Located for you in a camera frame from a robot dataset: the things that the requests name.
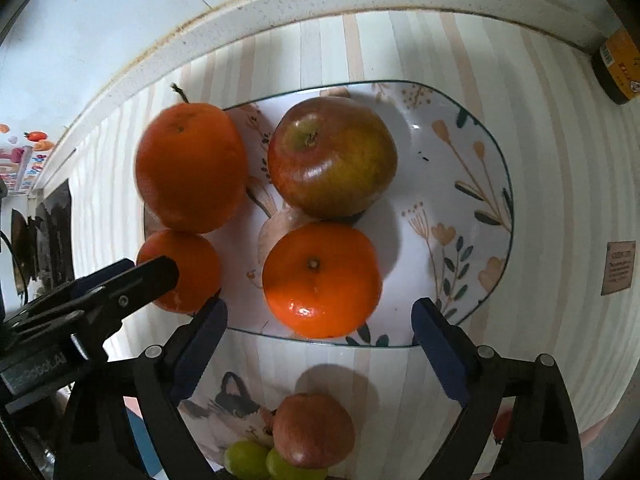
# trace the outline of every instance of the table surface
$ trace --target table surface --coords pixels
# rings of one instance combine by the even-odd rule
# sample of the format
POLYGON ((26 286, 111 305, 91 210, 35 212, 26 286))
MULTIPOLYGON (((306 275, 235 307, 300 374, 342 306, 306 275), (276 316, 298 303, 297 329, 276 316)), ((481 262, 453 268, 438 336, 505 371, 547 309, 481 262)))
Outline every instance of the table surface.
MULTIPOLYGON (((638 237, 640 102, 616 106, 587 56, 511 23, 426 10, 331 16, 245 38, 160 78, 89 132, 56 179, 70 179, 76 274, 135 259, 143 241, 143 205, 132 176, 135 146, 145 124, 176 102, 172 82, 193 100, 229 107, 301 88, 384 78, 438 88, 475 114, 500 145, 513 184, 513 250, 499 286, 463 328, 476 344, 503 356, 552 354, 579 429, 590 427, 615 407, 640 358, 637 277, 630 289, 600 295, 607 243, 638 237)), ((185 321, 145 307, 106 348, 113 358, 137 355, 185 321)), ((293 353, 305 354, 297 342, 274 341, 267 348, 265 341, 237 332, 223 340, 251 359, 283 363, 293 353)), ((405 401, 434 381, 428 370, 415 372, 424 368, 421 350, 340 352, 355 370, 366 368, 373 383, 377 374, 383 380, 393 375, 393 384, 378 394, 398 409, 391 418, 374 416, 369 429, 380 424, 393 429, 389 439, 411 439, 425 421, 414 420, 405 401), (389 371, 393 363, 400 363, 400 372, 389 371)), ((275 383, 295 381, 285 367, 272 368, 275 383)), ((437 388, 428 393, 427 462, 459 411, 437 388)), ((267 402, 266 386, 263 394, 267 402)), ((366 446, 366 437, 358 444, 366 446)), ((495 452, 489 444, 478 470, 495 452)), ((346 471, 383 478, 394 467, 404 471, 402 464, 415 453, 399 449, 368 464, 347 464, 346 471)))

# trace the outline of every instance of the oval tray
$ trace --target oval tray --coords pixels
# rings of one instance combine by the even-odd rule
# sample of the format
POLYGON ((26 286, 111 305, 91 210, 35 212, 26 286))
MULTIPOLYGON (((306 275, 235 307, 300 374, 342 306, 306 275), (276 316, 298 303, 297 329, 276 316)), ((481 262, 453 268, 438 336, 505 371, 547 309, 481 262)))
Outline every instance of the oval tray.
MULTIPOLYGON (((412 346, 411 307, 425 296, 459 324, 491 294, 509 259, 513 193, 507 166, 489 131, 460 104, 418 83, 385 80, 297 91, 227 110, 246 145, 250 170, 247 199, 236 216, 206 235, 223 263, 229 327, 299 339, 271 314, 261 272, 276 241, 310 219, 271 185, 266 157, 284 113, 317 95, 368 105, 385 121, 398 149, 393 182, 353 225, 378 253, 384 276, 380 303, 357 332, 321 341, 412 346)), ((145 235, 158 228, 145 210, 145 235)))

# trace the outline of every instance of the cat illustration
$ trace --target cat illustration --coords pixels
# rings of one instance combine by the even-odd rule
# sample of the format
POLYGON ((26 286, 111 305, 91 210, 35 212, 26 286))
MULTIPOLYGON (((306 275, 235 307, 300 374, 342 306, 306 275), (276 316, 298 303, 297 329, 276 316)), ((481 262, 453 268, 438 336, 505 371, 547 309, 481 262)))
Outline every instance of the cat illustration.
POLYGON ((238 440, 273 447, 273 413, 251 398, 233 372, 225 373, 220 392, 206 407, 183 400, 178 409, 203 455, 220 465, 227 448, 238 440))

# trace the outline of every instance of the tangerine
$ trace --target tangerine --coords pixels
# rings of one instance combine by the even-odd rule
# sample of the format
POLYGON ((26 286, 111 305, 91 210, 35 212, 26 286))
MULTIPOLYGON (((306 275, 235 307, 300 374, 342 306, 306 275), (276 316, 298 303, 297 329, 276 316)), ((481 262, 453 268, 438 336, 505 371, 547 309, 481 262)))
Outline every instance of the tangerine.
POLYGON ((315 222, 282 237, 262 270, 273 315, 308 338, 345 336, 363 325, 382 293, 376 250, 348 225, 315 222))
POLYGON ((249 177, 246 150, 228 115, 179 103, 146 128, 136 154, 142 199, 169 229, 207 233, 236 211, 249 177))
POLYGON ((158 256, 171 258, 180 272, 175 288, 154 301, 163 310, 197 312, 220 289, 218 254, 202 236, 171 229, 155 232, 140 247, 136 263, 158 256))

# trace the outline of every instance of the grape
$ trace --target grape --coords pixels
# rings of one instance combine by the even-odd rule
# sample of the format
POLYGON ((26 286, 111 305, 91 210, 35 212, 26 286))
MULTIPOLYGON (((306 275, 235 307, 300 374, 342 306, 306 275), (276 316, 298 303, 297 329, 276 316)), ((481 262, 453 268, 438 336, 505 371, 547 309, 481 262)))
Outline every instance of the grape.
POLYGON ((225 451, 225 468, 238 480, 268 480, 266 460, 269 449, 241 440, 225 451))
POLYGON ((272 449, 267 455, 267 469, 273 480, 324 480, 327 469, 300 469, 280 456, 272 449))

